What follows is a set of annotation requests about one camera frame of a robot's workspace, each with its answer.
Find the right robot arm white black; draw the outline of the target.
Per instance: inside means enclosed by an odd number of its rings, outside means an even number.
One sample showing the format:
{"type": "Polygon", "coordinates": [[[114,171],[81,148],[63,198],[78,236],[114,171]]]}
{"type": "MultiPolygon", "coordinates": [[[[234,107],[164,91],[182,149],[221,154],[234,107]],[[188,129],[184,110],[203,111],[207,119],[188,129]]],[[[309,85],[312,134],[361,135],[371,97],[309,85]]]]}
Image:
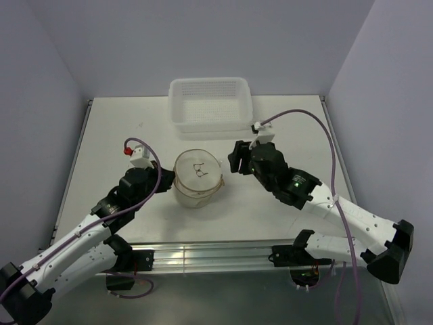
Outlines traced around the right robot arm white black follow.
{"type": "Polygon", "coordinates": [[[413,248],[411,223],[378,217],[332,193],[317,177],[290,167],[271,142],[251,148],[248,142],[239,140],[228,161],[232,173],[255,176],[281,203],[346,231],[344,237],[335,237],[301,230],[292,244],[273,246],[269,259],[274,266],[354,261],[383,282],[400,282],[413,248]]]}

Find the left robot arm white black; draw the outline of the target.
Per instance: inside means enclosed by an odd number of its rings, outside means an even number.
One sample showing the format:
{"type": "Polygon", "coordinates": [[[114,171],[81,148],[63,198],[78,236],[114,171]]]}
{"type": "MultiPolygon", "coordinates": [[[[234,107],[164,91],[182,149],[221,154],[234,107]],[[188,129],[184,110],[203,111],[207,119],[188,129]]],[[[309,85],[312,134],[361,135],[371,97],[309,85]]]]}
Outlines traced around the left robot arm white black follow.
{"type": "Polygon", "coordinates": [[[1,306],[13,322],[37,324],[55,298],[87,278],[129,268],[132,248],[117,232],[154,194],[167,192],[174,179],[174,171],[157,166],[127,170],[69,234],[19,266],[3,266],[1,306]]]}

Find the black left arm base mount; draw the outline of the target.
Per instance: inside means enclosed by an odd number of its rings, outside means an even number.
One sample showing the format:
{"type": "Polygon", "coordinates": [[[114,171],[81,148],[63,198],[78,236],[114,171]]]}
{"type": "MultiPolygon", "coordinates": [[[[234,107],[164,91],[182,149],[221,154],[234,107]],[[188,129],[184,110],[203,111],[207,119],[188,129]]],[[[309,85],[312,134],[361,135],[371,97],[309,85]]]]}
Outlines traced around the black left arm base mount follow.
{"type": "Polygon", "coordinates": [[[148,290],[143,295],[150,294],[154,289],[154,283],[139,275],[139,272],[150,272],[153,262],[153,250],[132,250],[120,254],[114,266],[106,274],[106,289],[110,294],[117,295],[118,291],[131,290],[135,284],[141,282],[148,285],[148,290]]]}

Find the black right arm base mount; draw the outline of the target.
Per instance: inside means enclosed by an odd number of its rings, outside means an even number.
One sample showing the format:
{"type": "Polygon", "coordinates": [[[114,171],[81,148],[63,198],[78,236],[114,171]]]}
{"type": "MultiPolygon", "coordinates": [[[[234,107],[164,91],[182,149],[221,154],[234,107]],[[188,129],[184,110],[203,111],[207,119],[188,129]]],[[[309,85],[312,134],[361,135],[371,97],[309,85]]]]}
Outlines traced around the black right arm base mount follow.
{"type": "Polygon", "coordinates": [[[319,281],[319,267],[332,265],[331,259],[315,259],[294,245],[275,245],[268,256],[274,267],[303,267],[290,272],[292,281],[299,286],[314,286],[319,281]]]}

